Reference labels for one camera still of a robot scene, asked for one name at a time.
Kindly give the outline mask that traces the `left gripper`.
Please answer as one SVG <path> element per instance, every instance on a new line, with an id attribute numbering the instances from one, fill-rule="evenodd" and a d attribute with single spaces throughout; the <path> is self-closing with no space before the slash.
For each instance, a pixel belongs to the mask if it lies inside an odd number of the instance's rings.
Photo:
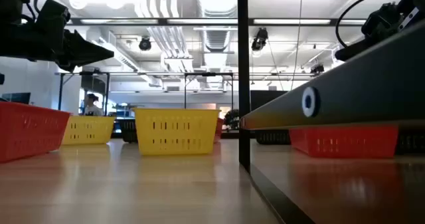
<path id="1" fill-rule="evenodd" d="M 0 56 L 53 61 L 68 72 L 114 57 L 113 51 L 86 41 L 77 30 L 64 30 L 66 24 L 0 23 Z"/>

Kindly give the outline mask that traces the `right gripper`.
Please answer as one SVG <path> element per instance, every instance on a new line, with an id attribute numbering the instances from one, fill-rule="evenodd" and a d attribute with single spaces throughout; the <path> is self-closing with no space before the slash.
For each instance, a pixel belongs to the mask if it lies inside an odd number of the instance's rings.
<path id="1" fill-rule="evenodd" d="M 364 53 L 370 53 L 373 51 L 392 51 L 398 48 L 401 40 L 404 38 L 403 33 L 397 33 L 393 36 L 390 36 L 386 39 L 378 41 L 377 43 L 369 47 L 368 41 L 359 41 L 345 48 L 338 50 L 335 53 L 335 58 L 337 60 L 347 61 L 350 58 L 356 56 L 357 54 L 364 51 Z"/>

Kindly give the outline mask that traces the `black plastic basket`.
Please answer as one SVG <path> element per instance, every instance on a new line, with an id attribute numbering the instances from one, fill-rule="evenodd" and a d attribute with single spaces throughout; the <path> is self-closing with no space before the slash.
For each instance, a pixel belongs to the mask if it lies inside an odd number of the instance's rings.
<path id="1" fill-rule="evenodd" d="M 257 130 L 256 141 L 263 145 L 290 145 L 290 133 L 288 130 Z"/>
<path id="2" fill-rule="evenodd" d="M 137 130 L 135 119 L 119 120 L 123 141 L 126 143 L 137 143 Z"/>
<path id="3" fill-rule="evenodd" d="M 401 128 L 398 131 L 395 154 L 425 155 L 425 128 Z"/>

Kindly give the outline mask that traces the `yellow plastic basket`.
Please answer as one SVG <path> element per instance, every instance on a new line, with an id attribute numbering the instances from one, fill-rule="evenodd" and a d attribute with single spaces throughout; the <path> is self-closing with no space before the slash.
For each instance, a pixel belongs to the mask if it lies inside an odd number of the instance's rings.
<path id="1" fill-rule="evenodd" d="M 135 108 L 139 152 L 143 156 L 209 154 L 220 110 Z"/>
<path id="2" fill-rule="evenodd" d="M 111 139 L 114 121 L 110 116 L 71 116 L 62 145 L 106 144 Z"/>

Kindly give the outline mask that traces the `red plastic basket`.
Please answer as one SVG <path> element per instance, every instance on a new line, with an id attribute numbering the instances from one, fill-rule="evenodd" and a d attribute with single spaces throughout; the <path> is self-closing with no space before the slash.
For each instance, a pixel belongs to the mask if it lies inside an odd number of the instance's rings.
<path id="1" fill-rule="evenodd" d="M 293 148 L 315 158 L 391 158 L 397 126 L 294 128 L 289 130 Z"/>
<path id="2" fill-rule="evenodd" d="M 60 148 L 70 113 L 16 102 L 0 102 L 0 163 Z"/>
<path id="3" fill-rule="evenodd" d="M 214 142 L 219 142 L 222 134 L 222 126 L 224 124 L 224 119 L 218 118 L 216 123 L 216 130 L 214 134 Z"/>

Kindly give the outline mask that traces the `person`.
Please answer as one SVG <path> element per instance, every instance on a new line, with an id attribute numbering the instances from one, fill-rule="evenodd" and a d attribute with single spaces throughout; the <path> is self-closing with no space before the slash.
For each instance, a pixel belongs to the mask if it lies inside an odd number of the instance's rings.
<path id="1" fill-rule="evenodd" d="M 103 116 L 103 110 L 96 106 L 99 98 L 95 94 L 87 94 L 84 99 L 84 116 Z"/>

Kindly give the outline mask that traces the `black partition panel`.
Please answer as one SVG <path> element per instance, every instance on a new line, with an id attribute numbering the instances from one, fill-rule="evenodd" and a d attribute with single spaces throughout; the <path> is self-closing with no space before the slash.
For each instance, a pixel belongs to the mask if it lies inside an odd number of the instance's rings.
<path id="1" fill-rule="evenodd" d="M 250 91 L 250 110 L 253 111 L 266 103 L 284 95 L 287 91 L 281 90 L 251 90 Z"/>

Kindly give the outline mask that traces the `dark potted plant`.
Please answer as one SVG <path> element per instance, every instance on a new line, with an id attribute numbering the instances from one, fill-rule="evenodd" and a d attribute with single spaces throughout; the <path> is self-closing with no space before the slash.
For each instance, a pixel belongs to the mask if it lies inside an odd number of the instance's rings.
<path id="1" fill-rule="evenodd" d="M 238 130 L 239 129 L 239 109 L 228 111 L 224 116 L 224 125 L 227 130 Z"/>

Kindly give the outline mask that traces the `black shelf frame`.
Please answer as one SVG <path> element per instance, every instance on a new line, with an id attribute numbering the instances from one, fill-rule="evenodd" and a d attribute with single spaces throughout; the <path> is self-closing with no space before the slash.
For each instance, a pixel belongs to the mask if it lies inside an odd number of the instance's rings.
<path id="1" fill-rule="evenodd" d="M 238 3 L 239 161 L 282 224 L 425 224 L 425 155 L 315 158 L 257 130 L 425 128 L 425 20 L 398 48 L 361 52 L 250 110 L 248 0 Z"/>

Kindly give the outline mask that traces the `black metal stand frame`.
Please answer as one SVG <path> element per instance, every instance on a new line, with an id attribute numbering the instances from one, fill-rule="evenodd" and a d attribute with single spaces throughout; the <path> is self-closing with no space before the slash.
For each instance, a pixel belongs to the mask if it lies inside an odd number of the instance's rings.
<path id="1" fill-rule="evenodd" d="M 98 107 L 103 116 L 108 113 L 111 74 L 108 72 L 81 71 L 57 72 L 58 98 L 54 107 L 58 110 L 69 112 L 73 115 L 85 113 L 87 95 L 94 94 Z"/>
<path id="2" fill-rule="evenodd" d="M 188 76 L 203 76 L 203 77 L 214 77 L 214 76 L 229 76 L 231 77 L 231 110 L 234 110 L 234 73 L 233 72 L 185 72 L 184 74 L 184 109 L 187 108 L 187 85 L 191 81 L 187 81 Z"/>

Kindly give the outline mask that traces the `black ceiling rail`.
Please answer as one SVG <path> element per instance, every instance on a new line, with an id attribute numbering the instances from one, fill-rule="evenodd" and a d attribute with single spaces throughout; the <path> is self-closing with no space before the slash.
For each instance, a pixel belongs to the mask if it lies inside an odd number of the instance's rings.
<path id="1" fill-rule="evenodd" d="M 334 27 L 338 19 L 266 19 L 249 18 L 248 26 Z M 71 26 L 223 26 L 238 25 L 236 18 L 71 18 Z"/>

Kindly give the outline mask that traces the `dark wall monitor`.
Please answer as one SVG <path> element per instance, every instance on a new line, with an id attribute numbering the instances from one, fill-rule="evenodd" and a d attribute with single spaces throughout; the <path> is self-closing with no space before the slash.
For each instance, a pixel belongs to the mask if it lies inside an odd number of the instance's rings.
<path id="1" fill-rule="evenodd" d="M 31 93 L 30 92 L 5 93 L 0 96 L 0 99 L 8 101 L 8 102 L 29 104 L 31 99 Z"/>

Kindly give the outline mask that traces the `silver ventilation duct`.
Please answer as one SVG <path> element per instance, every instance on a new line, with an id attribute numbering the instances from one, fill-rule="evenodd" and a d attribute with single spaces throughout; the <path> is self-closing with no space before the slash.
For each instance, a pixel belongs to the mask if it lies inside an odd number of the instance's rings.
<path id="1" fill-rule="evenodd" d="M 212 19 L 233 19 L 237 16 L 237 0 L 197 0 L 200 16 Z M 230 27 L 204 27 L 202 31 L 203 62 L 209 72 L 225 72 L 230 50 Z"/>

